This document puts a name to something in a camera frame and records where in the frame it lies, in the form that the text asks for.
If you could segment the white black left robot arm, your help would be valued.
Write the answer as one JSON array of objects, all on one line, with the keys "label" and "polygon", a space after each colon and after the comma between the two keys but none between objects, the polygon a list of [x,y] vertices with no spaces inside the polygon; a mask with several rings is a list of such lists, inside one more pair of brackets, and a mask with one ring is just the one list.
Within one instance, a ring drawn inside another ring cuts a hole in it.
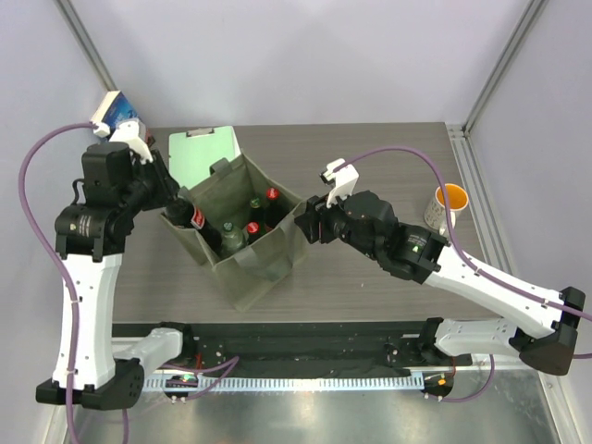
[{"label": "white black left robot arm", "polygon": [[157,324],[122,352],[112,349],[117,275],[134,218],[171,204],[179,185],[157,150],[128,142],[92,145],[81,164],[85,201],[73,202],[55,221],[52,251],[68,273],[59,356],[35,399],[97,411],[128,409],[147,376],[167,363],[188,368],[197,356],[191,328],[177,322]]}]

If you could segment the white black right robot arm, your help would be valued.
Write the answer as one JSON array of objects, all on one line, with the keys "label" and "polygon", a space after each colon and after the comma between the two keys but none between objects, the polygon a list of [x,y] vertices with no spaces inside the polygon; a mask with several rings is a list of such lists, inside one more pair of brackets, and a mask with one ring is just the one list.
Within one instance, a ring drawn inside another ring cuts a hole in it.
[{"label": "white black right robot arm", "polygon": [[461,295],[496,314],[481,321],[427,319],[417,339],[426,364],[497,354],[517,357],[546,374],[568,373],[578,336],[577,311],[586,299],[582,291],[544,289],[458,254],[437,233],[400,222],[391,204],[370,191],[335,203],[314,196],[295,223],[311,244],[340,240],[395,278]]}]

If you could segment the green glass bottle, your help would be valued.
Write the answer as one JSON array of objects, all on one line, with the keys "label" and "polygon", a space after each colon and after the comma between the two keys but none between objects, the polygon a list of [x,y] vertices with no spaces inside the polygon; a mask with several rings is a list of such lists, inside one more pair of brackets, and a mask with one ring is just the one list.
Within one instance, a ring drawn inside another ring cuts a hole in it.
[{"label": "green glass bottle", "polygon": [[250,200],[250,208],[250,221],[257,223],[259,228],[262,228],[264,231],[268,231],[269,228],[265,222],[265,208],[261,199],[259,197],[253,197]]}]

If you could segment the tall cola bottle red cap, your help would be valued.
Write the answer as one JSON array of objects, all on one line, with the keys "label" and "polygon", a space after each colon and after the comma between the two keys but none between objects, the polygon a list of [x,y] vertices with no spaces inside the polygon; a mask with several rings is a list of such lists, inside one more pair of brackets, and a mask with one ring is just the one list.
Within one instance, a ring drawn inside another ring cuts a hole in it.
[{"label": "tall cola bottle red cap", "polygon": [[265,193],[265,229],[271,231],[289,212],[283,194],[275,187],[270,187]]}]

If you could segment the small cola bottle red cap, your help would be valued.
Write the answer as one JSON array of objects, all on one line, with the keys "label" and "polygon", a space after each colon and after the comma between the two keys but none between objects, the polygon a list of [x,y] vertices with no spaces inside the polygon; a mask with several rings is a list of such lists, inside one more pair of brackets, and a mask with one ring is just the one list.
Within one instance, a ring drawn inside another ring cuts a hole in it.
[{"label": "small cola bottle red cap", "polygon": [[258,241],[265,235],[265,228],[258,222],[249,222],[246,226],[247,241],[249,244]]}]

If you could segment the olive green canvas bag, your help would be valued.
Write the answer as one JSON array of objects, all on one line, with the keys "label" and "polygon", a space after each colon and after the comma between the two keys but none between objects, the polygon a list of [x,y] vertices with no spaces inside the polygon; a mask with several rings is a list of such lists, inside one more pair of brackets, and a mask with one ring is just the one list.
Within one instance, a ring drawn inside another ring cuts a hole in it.
[{"label": "olive green canvas bag", "polygon": [[161,220],[234,308],[246,312],[305,259],[295,225],[303,200],[245,154],[215,162],[209,173],[181,188]]}]

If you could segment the clear glass bottle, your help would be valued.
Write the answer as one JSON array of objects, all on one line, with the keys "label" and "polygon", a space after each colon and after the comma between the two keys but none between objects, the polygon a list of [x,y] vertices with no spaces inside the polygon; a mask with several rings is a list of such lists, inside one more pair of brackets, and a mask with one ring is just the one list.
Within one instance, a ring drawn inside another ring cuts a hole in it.
[{"label": "clear glass bottle", "polygon": [[248,245],[244,232],[231,222],[225,222],[222,225],[221,239],[220,257],[222,259],[232,256]]}]

